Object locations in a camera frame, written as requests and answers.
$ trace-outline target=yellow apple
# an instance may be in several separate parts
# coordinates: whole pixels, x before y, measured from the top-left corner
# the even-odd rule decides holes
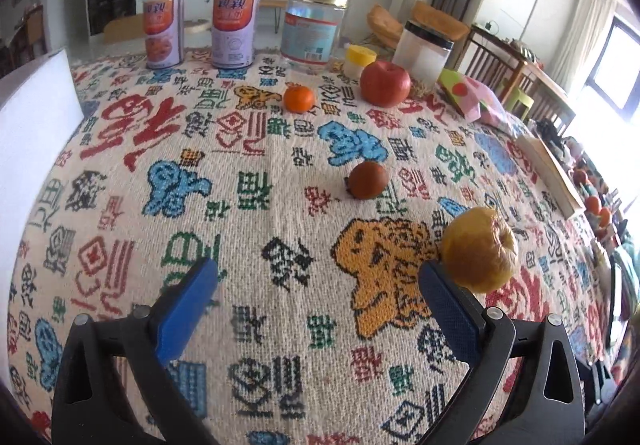
[[[473,293],[498,289],[518,270],[513,232],[498,212],[484,206],[475,206],[449,223],[440,253],[453,282]]]

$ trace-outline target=stool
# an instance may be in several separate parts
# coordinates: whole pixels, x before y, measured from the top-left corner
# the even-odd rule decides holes
[[[507,81],[503,80],[501,87],[504,88],[506,83]],[[514,116],[517,116],[522,121],[524,121],[524,119],[527,118],[527,115],[529,114],[529,111],[531,110],[533,103],[534,103],[533,98],[526,95],[524,91],[522,91],[522,89],[514,88],[513,91],[511,91],[509,98],[507,98],[507,101],[504,103],[504,110],[508,110],[509,112],[512,112]],[[520,114],[516,114],[514,113],[514,110],[519,105],[522,106],[522,107],[519,107],[519,109],[521,109],[522,112]]]

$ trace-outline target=window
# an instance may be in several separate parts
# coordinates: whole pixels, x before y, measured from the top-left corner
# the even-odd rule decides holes
[[[640,102],[640,36],[614,17],[602,53],[585,85],[623,120],[638,121]]]

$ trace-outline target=glass jar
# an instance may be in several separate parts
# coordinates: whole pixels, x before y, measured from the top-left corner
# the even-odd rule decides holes
[[[305,73],[324,70],[340,38],[349,0],[289,0],[280,53],[289,65]]]
[[[407,21],[392,62],[404,68],[428,92],[435,87],[452,47],[453,42],[441,33]]]

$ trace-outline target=red apple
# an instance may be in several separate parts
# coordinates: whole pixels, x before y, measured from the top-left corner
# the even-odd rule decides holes
[[[364,100],[377,107],[394,107],[404,102],[411,90],[411,77],[400,66],[377,60],[369,64],[360,76],[360,91]]]

